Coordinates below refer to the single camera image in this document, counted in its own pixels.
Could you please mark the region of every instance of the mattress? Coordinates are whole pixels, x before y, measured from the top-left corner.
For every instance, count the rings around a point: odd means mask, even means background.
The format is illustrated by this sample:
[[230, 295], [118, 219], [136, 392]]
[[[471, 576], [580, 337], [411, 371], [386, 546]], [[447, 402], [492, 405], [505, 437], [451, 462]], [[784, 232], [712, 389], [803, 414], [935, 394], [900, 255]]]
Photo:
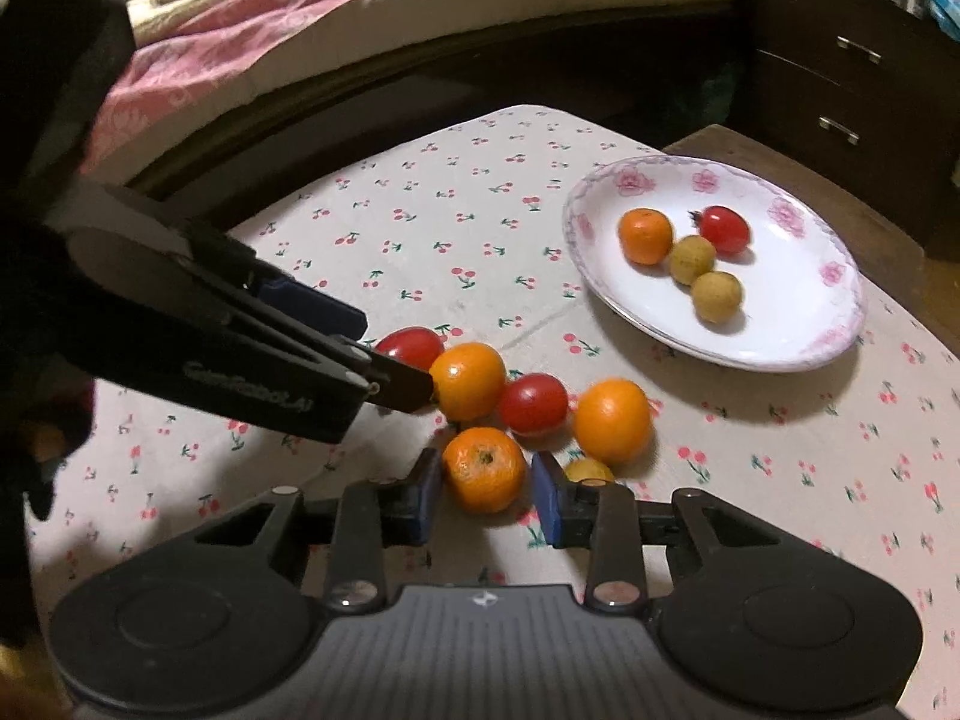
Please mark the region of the mattress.
[[525, 20], [616, 8], [732, 0], [354, 0], [274, 47], [250, 69], [203, 98], [143, 127], [96, 164], [91, 175], [126, 183], [150, 162], [227, 111], [260, 95], [392, 50]]

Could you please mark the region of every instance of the wooden nightstand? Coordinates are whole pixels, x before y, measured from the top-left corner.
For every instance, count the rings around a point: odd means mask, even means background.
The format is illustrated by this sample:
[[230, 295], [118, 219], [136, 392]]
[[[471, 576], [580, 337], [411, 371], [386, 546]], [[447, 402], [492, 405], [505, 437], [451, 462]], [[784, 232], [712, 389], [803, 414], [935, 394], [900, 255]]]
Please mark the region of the wooden nightstand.
[[730, 124], [925, 244], [957, 201], [960, 46], [885, 0], [741, 0], [751, 50]]

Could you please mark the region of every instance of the pink blanket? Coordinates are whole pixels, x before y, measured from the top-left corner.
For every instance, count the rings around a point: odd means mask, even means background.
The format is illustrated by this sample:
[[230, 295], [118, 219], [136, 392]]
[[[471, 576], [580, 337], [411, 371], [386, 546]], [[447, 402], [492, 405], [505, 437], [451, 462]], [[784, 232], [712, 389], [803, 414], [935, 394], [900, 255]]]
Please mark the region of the pink blanket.
[[227, 0], [139, 49], [100, 110], [85, 169], [349, 1]]

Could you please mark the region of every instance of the white plate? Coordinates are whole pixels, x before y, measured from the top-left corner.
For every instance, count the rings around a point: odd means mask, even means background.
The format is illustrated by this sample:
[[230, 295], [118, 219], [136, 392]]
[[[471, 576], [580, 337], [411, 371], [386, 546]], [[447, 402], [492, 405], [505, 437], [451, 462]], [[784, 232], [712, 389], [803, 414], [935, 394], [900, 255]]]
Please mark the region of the white plate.
[[[665, 266], [633, 266], [620, 250], [620, 217], [656, 208], [676, 240], [697, 230], [690, 211], [725, 205], [752, 242], [716, 269], [743, 283], [740, 314], [710, 327]], [[621, 317], [675, 349], [746, 370], [812, 370], [844, 352], [863, 328], [860, 272], [829, 225], [794, 196], [737, 167], [692, 157], [644, 156], [600, 167], [566, 201], [563, 232], [594, 293]]]

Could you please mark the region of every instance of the orange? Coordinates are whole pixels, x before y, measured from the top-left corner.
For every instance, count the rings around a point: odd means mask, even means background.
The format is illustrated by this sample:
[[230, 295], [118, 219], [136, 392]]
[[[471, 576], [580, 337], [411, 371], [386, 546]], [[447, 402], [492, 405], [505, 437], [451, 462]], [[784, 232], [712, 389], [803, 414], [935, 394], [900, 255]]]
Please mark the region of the orange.
[[507, 368], [486, 343], [461, 343], [430, 366], [433, 394], [451, 422], [477, 419], [496, 408], [507, 386]]
[[673, 225], [653, 208], [627, 211], [620, 218], [616, 234], [623, 256], [638, 265], [661, 263], [673, 247]]
[[634, 382], [607, 379], [577, 401], [573, 436], [587, 455], [608, 466], [634, 459], [652, 434], [650, 404]]
[[615, 482], [613, 471], [604, 466], [601, 461], [593, 458], [577, 458], [571, 460], [563, 469], [571, 482], [582, 482], [584, 479], [601, 479], [604, 482]]
[[443, 450], [443, 469], [467, 512], [496, 514], [520, 494], [527, 461], [502, 430], [469, 428]]

